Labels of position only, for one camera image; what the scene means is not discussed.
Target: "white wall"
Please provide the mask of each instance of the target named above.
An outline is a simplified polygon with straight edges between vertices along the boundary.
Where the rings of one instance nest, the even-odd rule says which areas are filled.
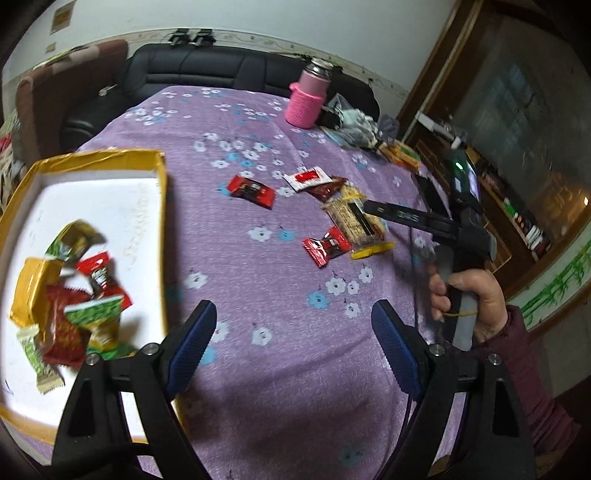
[[[2,71],[6,83],[56,51],[124,33],[177,27],[237,30],[308,45],[409,91],[455,0],[77,0],[71,25],[50,35],[58,0],[31,26]]]

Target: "pink knitted cover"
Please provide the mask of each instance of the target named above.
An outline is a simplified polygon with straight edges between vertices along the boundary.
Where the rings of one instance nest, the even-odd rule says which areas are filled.
[[[320,115],[320,110],[326,100],[326,95],[309,95],[300,90],[297,82],[290,85],[290,104],[285,110],[285,120],[299,128],[311,128]]]

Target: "wrapped candy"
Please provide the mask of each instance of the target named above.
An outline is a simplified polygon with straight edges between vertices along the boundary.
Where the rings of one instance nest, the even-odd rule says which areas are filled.
[[[90,280],[90,285],[97,298],[122,295],[122,310],[133,305],[127,292],[122,289],[108,270],[108,264],[111,258],[107,252],[101,252],[94,257],[87,258],[78,262],[76,269],[86,275]]]

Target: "finger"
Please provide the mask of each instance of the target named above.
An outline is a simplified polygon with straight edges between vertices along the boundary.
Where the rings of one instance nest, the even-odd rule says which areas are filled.
[[[431,293],[431,307],[442,312],[447,312],[452,308],[452,303],[445,295],[435,295]]]
[[[447,287],[443,279],[438,275],[435,274],[429,278],[429,290],[437,295],[445,295],[447,291]]]

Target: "packaged food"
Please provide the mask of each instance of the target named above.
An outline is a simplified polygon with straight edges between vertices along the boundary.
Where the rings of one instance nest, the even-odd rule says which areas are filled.
[[[291,188],[297,192],[332,182],[332,179],[324,173],[324,170],[320,167],[314,167],[309,170],[294,173],[293,175],[283,175],[283,178],[285,178]]]
[[[91,332],[88,345],[103,352],[119,345],[119,322],[123,295],[102,297],[64,307],[66,319]]]
[[[34,323],[21,328],[17,332],[17,340],[21,344],[29,363],[37,374],[37,390],[46,394],[57,387],[63,387],[64,379],[55,367],[45,363],[41,357],[35,337],[39,334],[39,325]]]
[[[345,185],[341,197],[323,205],[333,223],[351,244],[351,259],[359,260],[391,250],[393,242],[385,242],[386,227],[381,219],[363,211],[363,195],[357,188]]]
[[[347,179],[344,177],[331,177],[330,179],[332,180],[330,183],[309,188],[306,192],[319,199],[322,203],[326,202],[347,182]]]
[[[351,250],[351,244],[335,226],[321,240],[306,238],[302,244],[320,268],[325,267],[330,259]]]
[[[64,262],[78,262],[98,232],[83,220],[68,223],[51,243],[45,255]]]
[[[48,285],[46,291],[51,307],[43,360],[50,365],[79,367],[86,356],[86,341],[80,329],[66,319],[64,308],[90,300],[90,294],[60,285]]]
[[[101,252],[94,257],[78,262],[76,269],[89,278],[96,298],[123,295],[122,310],[125,310],[131,307],[133,303],[127,292],[119,286],[109,273],[108,264],[110,260],[111,258],[107,252]]]
[[[21,328],[38,323],[42,340],[45,339],[50,307],[46,285],[58,282],[63,265],[61,260],[29,257],[18,274],[10,319]]]
[[[243,198],[271,210],[275,201],[275,190],[262,183],[236,175],[228,184],[233,197]]]

